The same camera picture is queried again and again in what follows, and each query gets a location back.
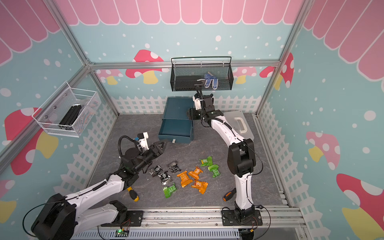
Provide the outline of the teal top drawer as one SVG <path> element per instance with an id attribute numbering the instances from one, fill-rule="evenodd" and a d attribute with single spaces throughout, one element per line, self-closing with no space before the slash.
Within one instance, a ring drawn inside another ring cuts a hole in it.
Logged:
<path id="1" fill-rule="evenodd" d="M 194 139 L 192 120 L 163 119 L 158 134 L 159 140 L 189 144 Z"/>

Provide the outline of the dark teal drawer cabinet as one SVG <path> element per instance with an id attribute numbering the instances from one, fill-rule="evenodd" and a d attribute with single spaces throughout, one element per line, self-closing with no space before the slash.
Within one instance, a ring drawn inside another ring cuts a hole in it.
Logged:
<path id="1" fill-rule="evenodd" d="M 188 111 L 194 107 L 193 98 L 169 97 L 164 109 L 164 120 L 188 120 Z"/>

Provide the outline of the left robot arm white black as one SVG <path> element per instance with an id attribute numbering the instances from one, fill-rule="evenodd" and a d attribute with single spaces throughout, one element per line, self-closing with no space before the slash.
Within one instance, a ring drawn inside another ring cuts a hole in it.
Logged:
<path id="1" fill-rule="evenodd" d="M 63 196 L 55 194 L 44 204 L 41 212 L 26 234 L 39 240 L 69 240 L 73 236 L 103 224 L 115 224 L 120 228 L 131 222 L 128 209 L 119 201 L 94 208 L 102 200 L 129 191 L 134 201 L 139 199 L 132 186 L 139 173 L 149 169 L 153 160 L 160 157 L 166 148 L 167 140 L 146 146 L 146 140 L 139 142 L 128 136 L 121 136 L 119 142 L 127 139 L 135 144 L 125 153 L 120 152 L 119 168 L 101 182 L 84 190 Z"/>

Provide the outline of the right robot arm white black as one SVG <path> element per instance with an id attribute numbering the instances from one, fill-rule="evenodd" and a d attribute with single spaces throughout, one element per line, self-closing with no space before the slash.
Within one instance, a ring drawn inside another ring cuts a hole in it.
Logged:
<path id="1" fill-rule="evenodd" d="M 256 153 L 252 139 L 245 139 L 229 124 L 226 117 L 214 106 L 214 95 L 204 95 L 202 87 L 196 85 L 193 97 L 195 106 L 189 110 L 190 120 L 199 120 L 206 128 L 212 128 L 228 146 L 227 165 L 235 177 L 235 214 L 238 220 L 248 220 L 255 211 L 252 200 L 252 176 L 256 166 Z"/>

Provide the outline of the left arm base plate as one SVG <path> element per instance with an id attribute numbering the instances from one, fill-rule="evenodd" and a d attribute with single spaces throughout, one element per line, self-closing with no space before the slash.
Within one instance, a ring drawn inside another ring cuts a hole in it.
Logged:
<path id="1" fill-rule="evenodd" d="M 102 224 L 102 227 L 140 227 L 143 220 L 143 211 L 123 211 L 111 223 Z"/>

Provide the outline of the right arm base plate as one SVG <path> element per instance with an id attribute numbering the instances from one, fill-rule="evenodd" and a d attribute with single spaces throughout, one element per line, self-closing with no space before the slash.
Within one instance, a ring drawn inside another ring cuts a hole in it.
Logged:
<path id="1" fill-rule="evenodd" d="M 244 216 L 237 210 L 229 208 L 221 209 L 221 218 L 223 226 L 254 226 L 263 225 L 263 219 L 259 210 L 247 213 Z"/>

